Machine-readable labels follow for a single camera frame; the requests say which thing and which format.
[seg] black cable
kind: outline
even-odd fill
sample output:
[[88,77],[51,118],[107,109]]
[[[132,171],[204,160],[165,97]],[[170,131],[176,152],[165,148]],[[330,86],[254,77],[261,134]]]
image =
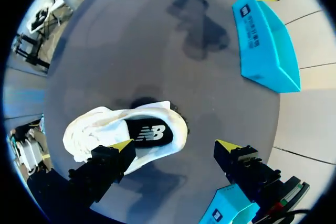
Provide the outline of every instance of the black cable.
[[275,221],[282,219],[282,218],[287,218],[287,217],[291,217],[294,216],[296,214],[308,214],[309,210],[308,209],[300,209],[300,210],[294,210],[294,211],[290,211],[290,212],[284,212],[281,214],[275,214],[273,216],[269,216],[266,219],[261,219],[260,221],[257,221],[254,224],[271,224],[274,223]]

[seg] blue box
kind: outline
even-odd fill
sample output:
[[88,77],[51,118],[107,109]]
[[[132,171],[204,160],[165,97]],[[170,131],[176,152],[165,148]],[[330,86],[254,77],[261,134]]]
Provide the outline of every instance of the blue box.
[[237,184],[218,189],[199,224],[246,224],[259,206],[251,203]]
[[232,9],[241,75],[278,93],[300,91],[296,54],[280,18],[264,1],[238,0]]

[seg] sneaker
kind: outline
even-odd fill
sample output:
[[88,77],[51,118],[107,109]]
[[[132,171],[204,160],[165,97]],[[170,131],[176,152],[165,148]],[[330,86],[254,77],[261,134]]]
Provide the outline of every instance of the sneaker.
[[71,122],[63,144],[76,162],[86,162],[91,150],[134,139],[136,158],[125,175],[155,159],[180,151],[186,142],[185,120],[171,110],[169,101],[130,110],[95,108]]

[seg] shoe insole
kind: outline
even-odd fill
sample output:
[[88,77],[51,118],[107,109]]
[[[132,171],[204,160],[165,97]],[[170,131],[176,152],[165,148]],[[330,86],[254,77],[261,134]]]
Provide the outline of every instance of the shoe insole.
[[161,119],[125,120],[135,148],[162,146],[173,141],[173,132]]

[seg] round table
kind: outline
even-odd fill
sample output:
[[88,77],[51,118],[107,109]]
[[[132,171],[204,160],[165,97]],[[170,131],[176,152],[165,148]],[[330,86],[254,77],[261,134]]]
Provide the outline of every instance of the round table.
[[48,73],[54,169],[68,179],[82,165],[63,134],[98,106],[169,100],[190,129],[179,153],[126,175],[91,209],[127,223],[197,223],[216,189],[229,184],[213,158],[216,139],[249,144],[268,160],[279,95],[240,75],[235,1],[85,0],[74,12]]

